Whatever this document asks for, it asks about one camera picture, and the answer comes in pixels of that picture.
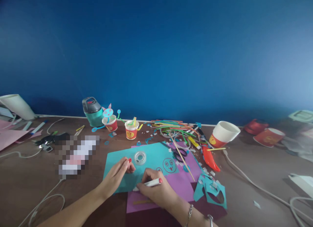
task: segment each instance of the bracelet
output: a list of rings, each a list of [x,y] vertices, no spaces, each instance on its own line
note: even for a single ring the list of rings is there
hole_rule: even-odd
[[[213,227],[213,216],[208,215],[208,217],[206,219],[210,220],[210,227]]]
[[[190,221],[190,217],[191,217],[191,213],[192,213],[192,208],[193,208],[193,205],[191,204],[190,208],[189,208],[189,213],[188,213],[188,220],[187,220],[187,223],[186,223],[185,227],[188,227],[188,224],[189,224],[189,221]]]

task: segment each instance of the red paper cup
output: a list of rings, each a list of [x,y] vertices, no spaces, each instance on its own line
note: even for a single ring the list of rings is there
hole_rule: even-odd
[[[126,138],[128,140],[134,140],[137,137],[137,128],[139,127],[139,122],[136,121],[136,125],[128,125],[132,123],[133,121],[126,121],[125,122],[125,128],[126,128]]]
[[[226,121],[220,121],[213,129],[209,143],[214,148],[221,148],[232,141],[239,133],[240,129],[236,125]]]
[[[273,147],[276,143],[284,138],[285,134],[282,131],[273,128],[267,128],[263,132],[254,136],[253,139],[266,147]]]
[[[110,132],[114,132],[117,129],[117,121],[116,121],[116,116],[115,115],[111,115],[109,122],[108,122],[108,118],[103,118],[102,119],[102,123],[106,126],[106,128],[110,131]]]

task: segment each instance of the hand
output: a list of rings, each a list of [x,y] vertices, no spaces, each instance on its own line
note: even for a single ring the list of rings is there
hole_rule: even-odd
[[[115,164],[105,179],[96,188],[99,195],[104,200],[107,200],[119,187],[121,180],[125,173],[133,173],[136,170],[134,164],[129,162],[128,158],[123,157],[117,164]]]
[[[159,185],[148,187],[143,184],[157,178],[162,178],[163,181]],[[165,208],[166,210],[175,205],[179,199],[179,196],[167,182],[166,178],[163,176],[163,173],[161,171],[152,170],[151,168],[146,168],[141,183],[137,184],[137,188],[144,196],[147,196],[157,205]]]

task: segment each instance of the woman's right hand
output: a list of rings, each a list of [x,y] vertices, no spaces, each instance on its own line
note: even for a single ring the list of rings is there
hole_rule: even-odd
[[[162,178],[162,183],[157,186],[148,187],[143,184],[157,178]],[[151,168],[146,168],[141,183],[137,184],[137,188],[144,196],[147,196],[157,205],[166,210],[169,210],[169,208],[175,205],[179,199],[179,196],[167,182],[163,173],[161,171],[152,170]]]

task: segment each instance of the white marker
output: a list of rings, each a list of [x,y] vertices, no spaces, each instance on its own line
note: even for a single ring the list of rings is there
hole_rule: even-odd
[[[154,179],[152,181],[148,181],[148,182],[144,183],[144,185],[149,186],[149,187],[153,187],[153,186],[161,184],[162,182],[163,182],[162,178],[157,178],[157,179]],[[135,187],[133,189],[133,191],[139,191],[139,189],[137,187]]]
[[[45,123],[47,123],[48,121],[45,120],[44,122],[42,122],[40,125],[38,125],[37,128],[35,128],[30,134],[33,135],[34,133],[36,133],[42,126],[44,126]]]
[[[28,128],[29,128],[29,126],[32,124],[32,122],[31,121],[29,121],[26,125],[25,125],[25,127],[22,129],[22,131],[26,131]]]

